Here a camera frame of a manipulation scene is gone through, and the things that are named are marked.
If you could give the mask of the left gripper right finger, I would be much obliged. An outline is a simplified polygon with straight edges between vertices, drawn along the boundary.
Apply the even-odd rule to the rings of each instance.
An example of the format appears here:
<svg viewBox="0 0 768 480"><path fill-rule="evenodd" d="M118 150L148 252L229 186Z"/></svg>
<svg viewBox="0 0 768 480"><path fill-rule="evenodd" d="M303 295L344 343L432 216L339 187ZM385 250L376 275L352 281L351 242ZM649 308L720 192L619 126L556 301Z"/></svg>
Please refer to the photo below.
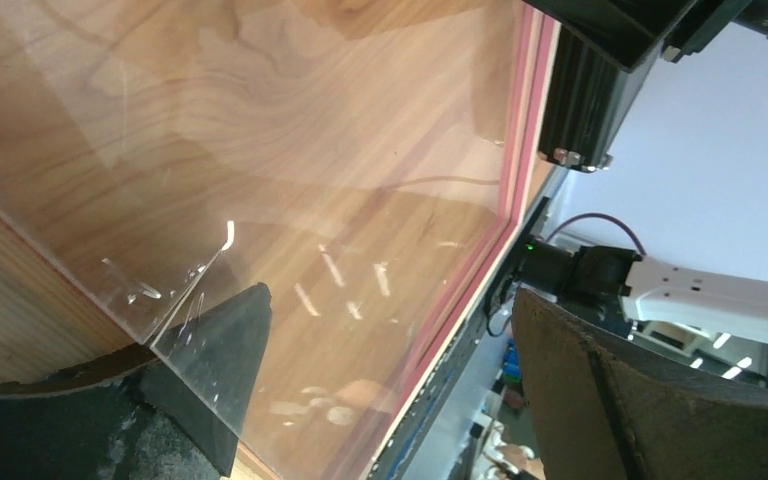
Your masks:
<svg viewBox="0 0 768 480"><path fill-rule="evenodd" d="M768 389L694 370L523 289L522 383L551 479L768 479Z"/></svg>

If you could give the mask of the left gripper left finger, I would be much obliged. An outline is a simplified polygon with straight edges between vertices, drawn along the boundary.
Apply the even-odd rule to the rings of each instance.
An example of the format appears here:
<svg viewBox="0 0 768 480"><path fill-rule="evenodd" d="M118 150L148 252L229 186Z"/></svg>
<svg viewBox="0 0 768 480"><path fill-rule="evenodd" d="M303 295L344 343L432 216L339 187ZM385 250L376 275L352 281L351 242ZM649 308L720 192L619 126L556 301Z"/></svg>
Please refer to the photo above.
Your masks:
<svg viewBox="0 0 768 480"><path fill-rule="evenodd" d="M258 283L35 383L0 384L0 479L217 479L231 473L272 320Z"/></svg>

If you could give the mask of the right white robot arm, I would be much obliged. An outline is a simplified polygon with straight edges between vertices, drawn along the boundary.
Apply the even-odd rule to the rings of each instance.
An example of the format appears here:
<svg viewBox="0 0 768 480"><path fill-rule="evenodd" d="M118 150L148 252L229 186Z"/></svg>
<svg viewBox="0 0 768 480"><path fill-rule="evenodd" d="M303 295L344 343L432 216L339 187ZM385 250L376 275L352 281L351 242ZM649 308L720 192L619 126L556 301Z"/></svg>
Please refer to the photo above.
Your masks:
<svg viewBox="0 0 768 480"><path fill-rule="evenodd" d="M768 344L768 282L674 266L631 249L526 238L517 279L618 335L668 322Z"/></svg>

